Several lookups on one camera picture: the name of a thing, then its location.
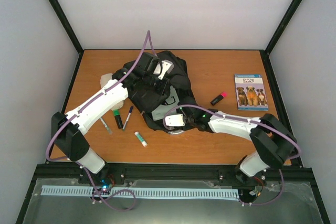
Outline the grey book with G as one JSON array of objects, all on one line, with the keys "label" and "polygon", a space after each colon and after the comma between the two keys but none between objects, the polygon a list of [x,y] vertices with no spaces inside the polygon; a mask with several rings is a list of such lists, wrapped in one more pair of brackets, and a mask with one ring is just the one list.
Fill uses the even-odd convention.
[{"label": "grey book with G", "polygon": [[167,111],[178,106],[179,101],[176,89],[173,86],[170,86],[170,95],[168,98],[151,112],[153,120],[162,120]]}]

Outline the black student backpack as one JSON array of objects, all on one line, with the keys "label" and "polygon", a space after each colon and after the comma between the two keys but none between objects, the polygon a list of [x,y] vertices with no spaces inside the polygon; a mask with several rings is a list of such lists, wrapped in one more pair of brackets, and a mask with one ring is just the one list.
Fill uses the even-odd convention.
[{"label": "black student backpack", "polygon": [[[170,86],[173,86],[176,89],[178,98],[180,100],[178,105],[184,105],[184,104],[197,105],[194,94],[191,89],[191,82],[187,74],[186,61],[179,57],[176,57],[173,53],[167,50],[159,52],[157,56],[161,61],[169,60],[174,64],[173,70],[169,74],[166,74],[163,78],[163,80],[167,80],[169,82],[168,95],[170,95]],[[130,100],[132,94],[131,89],[134,81],[135,76],[132,73],[130,73],[128,77],[124,81],[122,81],[123,85],[127,87]],[[133,104],[140,112],[143,113],[142,116],[145,120],[145,123],[150,129],[155,131],[162,130],[164,132],[170,131],[164,127],[163,120],[154,121],[152,118],[151,112],[155,110],[161,103],[133,103]]]}]

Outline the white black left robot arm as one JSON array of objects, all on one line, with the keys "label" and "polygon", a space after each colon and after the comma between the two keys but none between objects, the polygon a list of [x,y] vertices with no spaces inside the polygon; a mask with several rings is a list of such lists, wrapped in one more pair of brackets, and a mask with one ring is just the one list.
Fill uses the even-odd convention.
[{"label": "white black left robot arm", "polygon": [[150,96],[163,95],[168,84],[165,75],[170,73],[174,64],[161,60],[150,53],[138,56],[130,68],[116,71],[111,79],[86,102],[68,111],[55,113],[51,118],[52,138],[49,146],[56,145],[64,157],[91,172],[97,183],[108,180],[109,170],[106,163],[89,145],[85,135],[90,128],[110,109],[126,100],[134,92],[150,91]]}]

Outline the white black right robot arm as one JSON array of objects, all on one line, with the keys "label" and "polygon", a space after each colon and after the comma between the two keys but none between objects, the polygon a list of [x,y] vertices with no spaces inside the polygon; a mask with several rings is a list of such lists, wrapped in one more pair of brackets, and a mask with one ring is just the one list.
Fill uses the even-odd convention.
[{"label": "white black right robot arm", "polygon": [[165,119],[168,125],[225,133],[253,143],[255,151],[244,156],[234,171],[236,180],[241,184],[247,184],[251,177],[268,168],[281,169],[286,160],[301,154],[296,138],[272,114],[251,118],[191,104],[182,105],[179,110],[180,113],[172,119]]}]

